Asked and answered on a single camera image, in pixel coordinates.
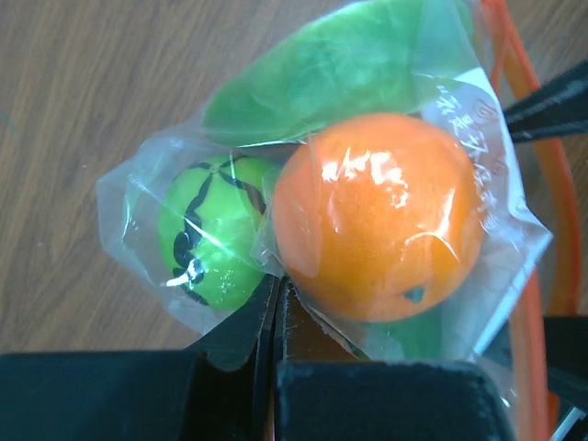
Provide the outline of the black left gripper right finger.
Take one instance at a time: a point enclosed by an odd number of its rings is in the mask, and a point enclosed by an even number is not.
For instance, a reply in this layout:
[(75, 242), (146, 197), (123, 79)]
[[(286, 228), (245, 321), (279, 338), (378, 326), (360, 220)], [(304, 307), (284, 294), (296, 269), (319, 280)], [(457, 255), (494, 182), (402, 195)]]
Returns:
[(513, 440), (491, 378), (461, 361), (360, 360), (279, 291), (276, 440)]

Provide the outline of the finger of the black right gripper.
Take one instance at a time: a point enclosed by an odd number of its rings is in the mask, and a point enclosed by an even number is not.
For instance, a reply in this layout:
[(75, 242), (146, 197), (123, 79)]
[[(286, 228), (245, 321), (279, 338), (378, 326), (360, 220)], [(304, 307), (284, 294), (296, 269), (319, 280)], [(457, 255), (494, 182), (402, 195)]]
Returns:
[(587, 317), (544, 318), (548, 389), (587, 413)]
[(587, 60), (553, 78), (503, 114), (513, 143), (587, 133)]

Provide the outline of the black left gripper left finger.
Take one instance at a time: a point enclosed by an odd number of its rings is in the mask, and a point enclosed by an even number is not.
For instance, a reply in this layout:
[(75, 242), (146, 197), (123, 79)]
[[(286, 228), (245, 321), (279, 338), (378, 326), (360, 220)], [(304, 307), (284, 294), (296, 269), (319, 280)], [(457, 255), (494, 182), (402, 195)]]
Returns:
[(278, 281), (180, 350), (1, 358), (4, 440), (261, 440)]

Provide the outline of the clear orange zip top bag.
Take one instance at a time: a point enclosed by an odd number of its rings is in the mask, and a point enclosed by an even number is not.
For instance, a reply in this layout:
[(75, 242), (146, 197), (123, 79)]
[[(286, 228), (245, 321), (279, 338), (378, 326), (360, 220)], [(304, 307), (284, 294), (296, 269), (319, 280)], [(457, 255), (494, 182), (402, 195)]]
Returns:
[(357, 1), (148, 138), (100, 241), (200, 337), (120, 437), (569, 439), (585, 89), (502, 1)]

